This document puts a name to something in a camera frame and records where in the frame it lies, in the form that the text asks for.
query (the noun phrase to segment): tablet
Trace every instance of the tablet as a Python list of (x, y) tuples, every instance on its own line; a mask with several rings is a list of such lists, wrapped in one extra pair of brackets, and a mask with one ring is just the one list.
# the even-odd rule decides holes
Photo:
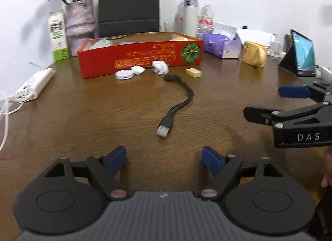
[(298, 76), (315, 76), (315, 54), (312, 41), (295, 30), (290, 32), (293, 39)]

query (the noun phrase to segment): mug handle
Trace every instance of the mug handle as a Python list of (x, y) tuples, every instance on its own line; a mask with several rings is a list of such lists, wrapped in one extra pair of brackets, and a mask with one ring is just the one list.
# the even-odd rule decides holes
[(257, 66), (257, 67), (261, 67), (264, 64), (265, 60), (266, 60), (265, 51), (262, 48), (259, 47), (259, 48), (257, 48), (254, 56), (256, 57), (254, 65)]

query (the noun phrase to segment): brown tabletop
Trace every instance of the brown tabletop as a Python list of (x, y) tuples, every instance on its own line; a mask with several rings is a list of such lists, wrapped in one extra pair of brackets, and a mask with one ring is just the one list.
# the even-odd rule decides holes
[(125, 81), (114, 75), (83, 80), (76, 59), (57, 62), (57, 73), (40, 97), (9, 117), (9, 136), (0, 154), (0, 240), (19, 233), (14, 198), (57, 157), (84, 160), (118, 145), (128, 151), (118, 179), (130, 191), (201, 189), (209, 176), (200, 152), (210, 145), (246, 160), (270, 157), (318, 201), (323, 149), (276, 149), (270, 127), (243, 117), (247, 105), (290, 110), (314, 104), (278, 96), (279, 85), (302, 84), (278, 63), (269, 58), (265, 68), (254, 68), (204, 53), (196, 66), (201, 78), (185, 73), (190, 66), (170, 68), (192, 87), (195, 97), (176, 114), (170, 134), (160, 138), (156, 130), (161, 118), (186, 99), (181, 87), (150, 69)]

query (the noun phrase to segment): small beige block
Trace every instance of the small beige block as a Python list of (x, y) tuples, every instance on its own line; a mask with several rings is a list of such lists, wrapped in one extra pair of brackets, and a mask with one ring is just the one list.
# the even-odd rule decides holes
[(193, 78), (200, 78), (202, 76), (202, 72), (195, 68), (189, 68), (186, 70), (186, 73)]

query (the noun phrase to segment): gray gripper base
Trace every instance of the gray gripper base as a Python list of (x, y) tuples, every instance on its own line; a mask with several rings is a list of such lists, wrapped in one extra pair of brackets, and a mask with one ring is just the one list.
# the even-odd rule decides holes
[(313, 241), (306, 233), (266, 237), (232, 224), (218, 204), (200, 201), (190, 191), (137, 191), (111, 202), (92, 225), (63, 236), (22, 232), (14, 241)]

